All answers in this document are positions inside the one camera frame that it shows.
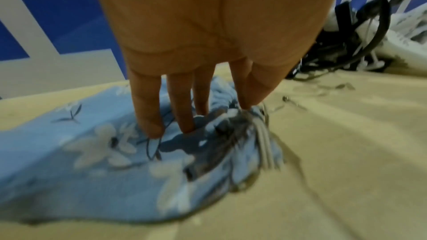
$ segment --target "white flower print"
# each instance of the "white flower print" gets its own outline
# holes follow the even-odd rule
[[[75,169],[90,167],[107,159],[114,167],[125,167],[131,161],[119,151],[128,154],[136,153],[136,148],[128,142],[129,138],[137,138],[134,131],[136,124],[123,124],[120,133],[121,139],[117,138],[117,132],[112,124],[104,124],[95,128],[95,136],[87,136],[71,142],[64,146],[65,151],[81,152],[80,157],[74,162]]]
[[[165,215],[170,209],[177,209],[181,214],[191,210],[191,197],[196,184],[186,183],[182,170],[193,161],[193,156],[187,156],[184,160],[150,164],[149,171],[153,177],[167,178],[157,198],[157,209],[161,215]]]
[[[58,107],[58,108],[56,108],[56,112],[60,112],[60,111],[71,111],[75,106],[78,106],[79,105],[79,101],[73,101],[73,102],[70,102],[70,103],[68,103],[68,104],[66,104],[66,105],[64,105],[64,106],[61,106],[61,107]]]
[[[130,94],[130,84],[119,87],[116,91],[117,96],[128,95]]]

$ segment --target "cloth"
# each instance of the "cloth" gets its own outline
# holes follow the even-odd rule
[[[0,132],[0,219],[169,220],[241,188],[263,163],[283,163],[259,108],[239,110],[219,78],[210,97],[210,115],[195,116],[197,129],[184,135],[163,81],[159,140],[137,128],[129,86]]]

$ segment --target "finger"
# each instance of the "finger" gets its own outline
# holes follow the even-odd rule
[[[167,76],[168,93],[173,114],[183,133],[194,130],[193,110],[191,106],[191,87],[193,73],[178,73]]]
[[[194,71],[193,98],[196,112],[205,116],[209,113],[210,82],[214,76],[215,65],[202,66]]]
[[[246,106],[246,102],[244,101],[243,94],[245,81],[252,67],[252,61],[245,57],[237,61],[229,62],[229,66],[240,107],[248,109],[248,106]]]
[[[139,127],[149,138],[160,138],[165,129],[160,114],[161,77],[145,76],[132,69],[128,69],[128,76]]]
[[[244,82],[245,107],[242,109],[249,109],[251,106],[260,104],[279,85],[292,67],[293,65],[269,67],[253,63]]]

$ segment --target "wire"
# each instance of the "wire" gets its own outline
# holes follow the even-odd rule
[[[315,66],[304,66],[301,67],[301,72],[312,72],[317,70],[327,69],[330,72],[339,68],[343,68],[347,65],[353,64],[354,62],[359,61],[364,56],[370,54],[370,52],[377,47],[377,45],[383,40],[385,35],[387,34],[388,29],[390,28],[390,18],[391,18],[391,5],[389,0],[378,0],[379,2],[379,25],[378,30],[375,33],[374,37],[370,41],[370,43],[365,46],[361,51],[357,54],[350,57],[349,60],[339,63],[339,64],[331,64],[325,65],[322,67]]]

